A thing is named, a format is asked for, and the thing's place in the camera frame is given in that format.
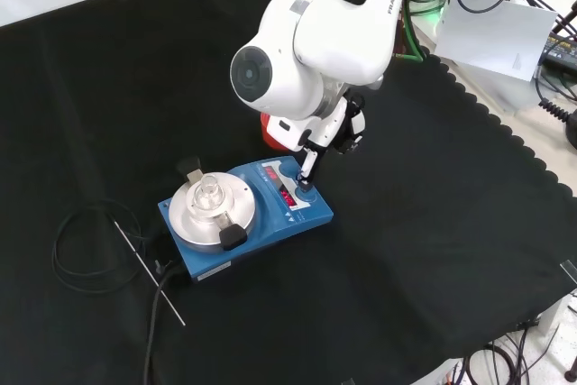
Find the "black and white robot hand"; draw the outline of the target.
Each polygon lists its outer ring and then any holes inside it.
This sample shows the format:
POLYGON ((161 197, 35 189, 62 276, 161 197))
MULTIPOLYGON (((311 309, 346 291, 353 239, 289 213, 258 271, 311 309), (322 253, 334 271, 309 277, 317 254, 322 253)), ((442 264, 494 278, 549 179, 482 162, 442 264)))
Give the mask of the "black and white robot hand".
POLYGON ((266 133, 293 151, 305 151, 305 160, 296 175, 298 186, 308 192, 313 187, 313 178, 320 159, 331 147, 344 154, 354 150, 360 143, 365 130, 365 106, 361 94, 345 91, 335 109, 327 117, 318 116, 296 121, 279 116, 269 116, 266 133))

